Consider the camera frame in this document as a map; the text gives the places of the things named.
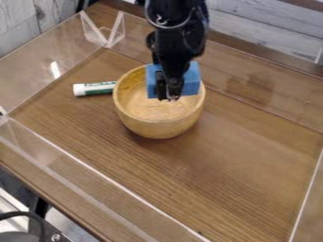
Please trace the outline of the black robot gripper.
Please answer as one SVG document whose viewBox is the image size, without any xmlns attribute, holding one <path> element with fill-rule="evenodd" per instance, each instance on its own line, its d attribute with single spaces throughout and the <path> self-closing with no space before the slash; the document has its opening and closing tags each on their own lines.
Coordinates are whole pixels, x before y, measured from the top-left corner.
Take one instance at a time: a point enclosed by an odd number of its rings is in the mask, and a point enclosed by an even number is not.
<svg viewBox="0 0 323 242">
<path fill-rule="evenodd" d="M 168 98 L 174 101 L 180 98 L 182 76 L 190 60 L 204 52 L 206 32 L 208 12 L 205 8 L 194 8 L 182 26 L 168 29 L 157 27 L 146 36 L 152 62 L 160 64 L 162 70 L 154 72 L 154 92 L 158 100 Z"/>
</svg>

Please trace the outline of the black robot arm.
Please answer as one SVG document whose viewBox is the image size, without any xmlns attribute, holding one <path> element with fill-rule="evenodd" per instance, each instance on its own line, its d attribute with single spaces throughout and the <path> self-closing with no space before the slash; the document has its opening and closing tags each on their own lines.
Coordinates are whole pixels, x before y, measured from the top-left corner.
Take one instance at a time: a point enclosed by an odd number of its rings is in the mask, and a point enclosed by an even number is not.
<svg viewBox="0 0 323 242">
<path fill-rule="evenodd" d="M 158 100 L 181 97 L 190 61 L 205 48 L 208 9 L 205 0 L 146 0 L 145 18 L 153 31 L 146 36 L 152 63 L 152 93 Z"/>
</svg>

